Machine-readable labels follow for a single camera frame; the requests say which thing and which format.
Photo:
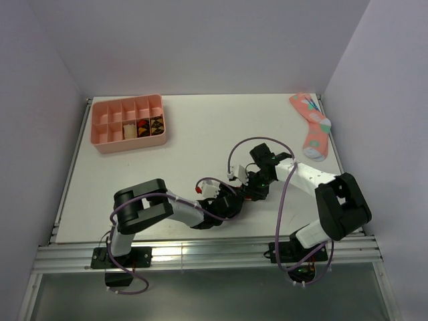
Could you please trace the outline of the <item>tan maroon sock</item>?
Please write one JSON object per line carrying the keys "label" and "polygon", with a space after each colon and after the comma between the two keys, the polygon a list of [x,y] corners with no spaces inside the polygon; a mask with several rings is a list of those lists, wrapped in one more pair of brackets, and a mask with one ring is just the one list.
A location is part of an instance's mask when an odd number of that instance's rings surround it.
{"label": "tan maroon sock", "polygon": [[137,137],[135,124],[125,124],[123,126],[123,131],[124,131],[124,140],[135,139]]}

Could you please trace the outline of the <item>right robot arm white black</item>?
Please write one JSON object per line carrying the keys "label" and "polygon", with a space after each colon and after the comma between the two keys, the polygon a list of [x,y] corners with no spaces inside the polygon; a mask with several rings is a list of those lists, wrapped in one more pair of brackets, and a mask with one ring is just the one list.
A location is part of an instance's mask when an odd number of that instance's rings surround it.
{"label": "right robot arm white black", "polygon": [[372,219],[372,213],[356,182],[349,173],[335,175],[299,163],[286,152],[274,154],[266,144],[250,151],[259,171],[249,174],[249,187],[267,191],[274,181],[283,181],[284,189],[293,185],[314,197],[318,219],[293,232],[290,255],[305,260],[315,245],[325,241],[340,241]]}

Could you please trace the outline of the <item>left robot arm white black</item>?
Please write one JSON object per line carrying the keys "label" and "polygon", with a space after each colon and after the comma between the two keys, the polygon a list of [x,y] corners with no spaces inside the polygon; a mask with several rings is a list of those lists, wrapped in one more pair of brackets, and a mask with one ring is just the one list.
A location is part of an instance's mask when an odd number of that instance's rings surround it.
{"label": "left robot arm white black", "polygon": [[236,217],[246,198],[241,188],[211,177],[199,180],[195,190],[201,200],[182,198],[168,190],[164,180],[153,179],[116,192],[106,259],[115,267],[126,265],[135,235],[164,219],[192,229],[219,226]]}

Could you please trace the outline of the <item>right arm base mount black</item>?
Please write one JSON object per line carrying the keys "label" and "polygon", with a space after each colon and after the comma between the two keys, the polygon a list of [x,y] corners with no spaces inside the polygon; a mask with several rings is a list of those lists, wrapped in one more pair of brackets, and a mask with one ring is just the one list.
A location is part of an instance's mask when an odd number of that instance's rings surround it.
{"label": "right arm base mount black", "polygon": [[[279,241],[277,247],[274,242],[270,242],[263,256],[270,260],[270,263],[277,264],[277,249],[281,265],[288,269],[288,277],[302,286],[314,283],[321,278],[328,271],[332,262],[331,255],[327,254],[326,242],[306,249],[296,237],[292,237],[289,241]],[[319,276],[317,276],[316,271],[317,262],[327,263]]]}

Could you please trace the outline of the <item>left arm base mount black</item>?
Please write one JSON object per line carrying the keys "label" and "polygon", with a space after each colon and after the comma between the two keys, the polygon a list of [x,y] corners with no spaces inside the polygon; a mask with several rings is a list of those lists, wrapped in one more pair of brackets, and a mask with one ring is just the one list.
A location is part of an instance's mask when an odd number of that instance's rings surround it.
{"label": "left arm base mount black", "polygon": [[[114,259],[124,268],[135,272],[136,268],[149,268],[152,258],[151,247],[132,247],[130,253],[115,257]],[[92,253],[90,268],[93,270],[111,270],[118,268],[108,255],[106,247],[96,247]],[[120,272],[105,272],[104,283],[107,287],[122,288],[128,287],[133,277],[121,270]]]}

